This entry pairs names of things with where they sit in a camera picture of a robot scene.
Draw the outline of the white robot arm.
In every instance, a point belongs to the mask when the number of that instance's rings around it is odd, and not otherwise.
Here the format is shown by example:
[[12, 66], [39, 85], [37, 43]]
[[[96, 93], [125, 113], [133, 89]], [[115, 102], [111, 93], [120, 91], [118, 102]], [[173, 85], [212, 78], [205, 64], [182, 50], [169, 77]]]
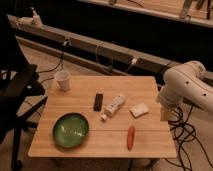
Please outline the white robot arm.
[[186, 98], [201, 109], [213, 114], [213, 87], [202, 79], [206, 73], [199, 61], [189, 61], [167, 69], [163, 75], [165, 85], [156, 101], [161, 105], [161, 120], [168, 121], [171, 113]]

